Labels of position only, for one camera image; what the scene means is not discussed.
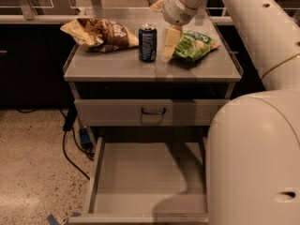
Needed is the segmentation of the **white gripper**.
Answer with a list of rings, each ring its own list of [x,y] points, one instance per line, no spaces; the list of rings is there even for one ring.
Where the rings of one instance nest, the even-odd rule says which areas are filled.
[[[164,20],[172,24],[162,34],[161,60],[168,62],[183,34],[182,26],[188,24],[198,12],[200,0],[157,0],[150,8],[163,12]]]

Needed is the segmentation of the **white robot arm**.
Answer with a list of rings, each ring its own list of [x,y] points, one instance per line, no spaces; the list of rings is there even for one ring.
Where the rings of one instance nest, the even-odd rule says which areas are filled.
[[[163,0],[185,25],[205,0]],[[274,0],[222,0],[264,86],[215,115],[208,132],[209,225],[300,225],[300,27]]]

